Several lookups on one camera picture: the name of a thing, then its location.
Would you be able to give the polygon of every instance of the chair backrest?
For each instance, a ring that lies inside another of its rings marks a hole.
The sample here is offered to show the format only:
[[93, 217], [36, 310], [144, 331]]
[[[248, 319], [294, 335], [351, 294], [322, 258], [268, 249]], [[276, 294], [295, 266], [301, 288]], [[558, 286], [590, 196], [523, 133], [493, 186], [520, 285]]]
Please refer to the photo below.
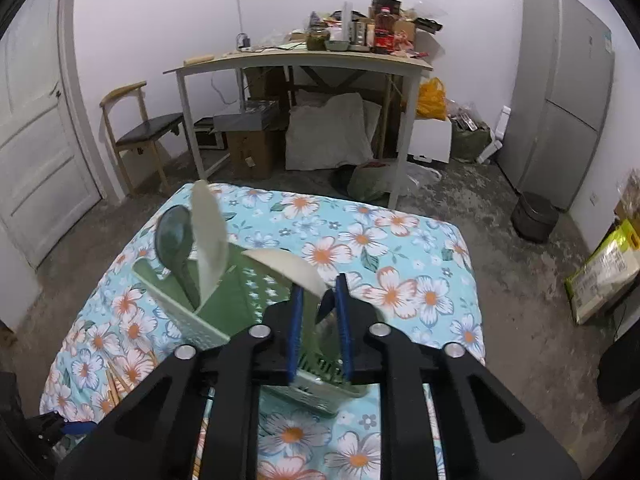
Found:
[[116, 149], [116, 141], [113, 136], [113, 130], [111, 129], [111, 122], [109, 121], [109, 112], [107, 108], [110, 108], [110, 105], [114, 104], [119, 99], [123, 97], [136, 93], [138, 97], [138, 106], [140, 107], [140, 116], [143, 121], [148, 121], [149, 116], [146, 113], [145, 99], [142, 95], [142, 87], [146, 86], [146, 81], [140, 81], [138, 83], [133, 83], [131, 85], [121, 86], [120, 88], [116, 88], [115, 90], [111, 90], [107, 95], [102, 98], [100, 101], [100, 108], [102, 108], [102, 116], [104, 117], [104, 124], [107, 127], [107, 133], [109, 134], [109, 139], [111, 141], [111, 145], [113, 149]]

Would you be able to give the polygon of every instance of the gray refrigerator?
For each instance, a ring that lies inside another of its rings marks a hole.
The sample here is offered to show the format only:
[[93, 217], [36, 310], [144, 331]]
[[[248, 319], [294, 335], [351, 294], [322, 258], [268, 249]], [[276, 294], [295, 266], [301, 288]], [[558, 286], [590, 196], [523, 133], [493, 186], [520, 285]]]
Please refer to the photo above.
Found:
[[578, 0], [523, 0], [511, 117], [498, 152], [517, 191], [569, 208], [600, 140], [613, 62], [611, 31]]

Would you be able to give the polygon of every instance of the dark green ladle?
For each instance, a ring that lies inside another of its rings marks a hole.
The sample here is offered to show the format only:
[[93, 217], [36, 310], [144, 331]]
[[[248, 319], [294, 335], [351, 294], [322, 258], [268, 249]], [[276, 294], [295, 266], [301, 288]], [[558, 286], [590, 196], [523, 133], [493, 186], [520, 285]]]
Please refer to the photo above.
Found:
[[174, 205], [162, 213], [156, 227], [154, 245], [158, 260], [172, 272], [196, 310], [200, 306], [200, 293], [187, 267], [193, 247], [191, 211], [183, 205]]

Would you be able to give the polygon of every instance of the silver screw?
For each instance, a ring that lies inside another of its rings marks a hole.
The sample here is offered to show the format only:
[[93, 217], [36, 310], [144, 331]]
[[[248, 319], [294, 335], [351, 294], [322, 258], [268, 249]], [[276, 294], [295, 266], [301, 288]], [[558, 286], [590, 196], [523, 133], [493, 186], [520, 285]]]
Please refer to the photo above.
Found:
[[453, 358], [462, 357], [465, 354], [465, 347], [460, 343], [448, 343], [444, 347], [444, 353]]
[[194, 355], [196, 355], [196, 349], [191, 345], [181, 345], [175, 349], [174, 355], [178, 359], [182, 359], [183, 361], [188, 361]]
[[386, 323], [374, 323], [369, 327], [369, 332], [378, 337], [391, 334], [391, 327]]
[[267, 337], [271, 333], [271, 328], [266, 325], [253, 325], [249, 329], [249, 335], [258, 339]]

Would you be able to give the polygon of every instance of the chair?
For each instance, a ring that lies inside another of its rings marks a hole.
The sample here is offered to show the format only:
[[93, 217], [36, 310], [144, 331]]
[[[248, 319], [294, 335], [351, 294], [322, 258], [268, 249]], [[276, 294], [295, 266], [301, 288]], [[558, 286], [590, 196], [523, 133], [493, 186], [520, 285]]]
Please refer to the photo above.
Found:
[[[175, 135], [179, 135], [180, 130], [178, 129], [178, 124], [182, 123], [182, 127], [184, 128], [184, 117], [182, 114], [168, 114], [149, 119], [149, 116], [146, 113], [145, 100], [142, 95], [143, 86], [146, 86], [146, 81], [141, 81], [139, 83], [134, 83], [112, 90], [107, 95], [105, 95], [102, 101], [100, 101], [100, 108], [102, 108], [102, 116], [104, 117], [104, 124], [107, 127], [107, 133], [109, 134], [111, 147], [113, 148], [113, 152], [116, 156], [118, 167], [120, 168], [122, 176], [124, 177], [124, 180], [127, 183], [127, 187], [129, 188], [129, 193], [132, 196], [135, 196], [136, 194], [133, 184], [131, 183], [131, 179], [127, 174], [127, 169], [125, 168], [122, 158], [120, 157], [120, 152], [136, 148], [138, 150], [138, 153], [142, 154], [144, 148], [149, 148], [154, 158], [156, 169], [158, 170], [160, 179], [162, 180], [162, 187], [168, 194], [170, 194], [169, 183], [167, 182], [166, 175], [164, 174], [164, 170], [162, 169], [162, 162], [160, 161], [160, 156], [158, 155], [156, 141], [159, 140], [160, 137], [162, 137], [165, 133], [171, 131], [173, 131]], [[109, 112], [107, 108], [111, 108], [109, 105], [114, 104], [119, 99], [134, 92], [138, 95], [138, 105], [140, 106], [142, 123], [133, 128], [129, 133], [120, 137], [118, 140], [115, 140], [113, 129], [111, 128], [111, 123], [109, 121]], [[185, 137], [187, 138], [187, 146], [189, 148], [189, 151], [191, 151], [189, 137], [186, 135], [186, 128], [184, 129], [184, 131]]]

